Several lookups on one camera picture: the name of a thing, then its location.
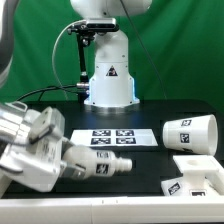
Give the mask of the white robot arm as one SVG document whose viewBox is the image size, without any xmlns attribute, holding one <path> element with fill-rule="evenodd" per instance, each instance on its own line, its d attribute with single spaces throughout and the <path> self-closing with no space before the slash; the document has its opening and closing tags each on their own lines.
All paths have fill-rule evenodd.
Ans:
<svg viewBox="0 0 224 224">
<path fill-rule="evenodd" d="M 121 110 L 139 104 L 128 70 L 128 38 L 115 18 L 141 14 L 152 0 L 70 0 L 82 16 L 67 28 L 80 32 L 82 45 L 95 41 L 95 72 L 87 79 L 91 109 Z M 55 108 L 38 112 L 21 102 L 0 104 L 0 178 L 49 192 L 57 179 L 110 177 L 132 169 L 132 161 L 93 150 L 64 137 L 65 119 Z"/>
</svg>

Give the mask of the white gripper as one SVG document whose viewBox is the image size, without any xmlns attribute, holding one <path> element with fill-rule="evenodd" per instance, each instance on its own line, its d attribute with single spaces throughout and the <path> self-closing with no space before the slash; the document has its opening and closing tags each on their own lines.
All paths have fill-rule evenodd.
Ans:
<svg viewBox="0 0 224 224">
<path fill-rule="evenodd" d="M 0 140 L 6 142 L 0 155 L 0 170 L 5 176 L 39 192 L 51 191 L 59 176 L 84 179 L 84 166 L 61 161 L 62 149 L 75 146 L 71 140 L 65 137 L 53 140 L 46 136 L 31 144 L 30 130 L 28 124 L 0 120 Z"/>
</svg>

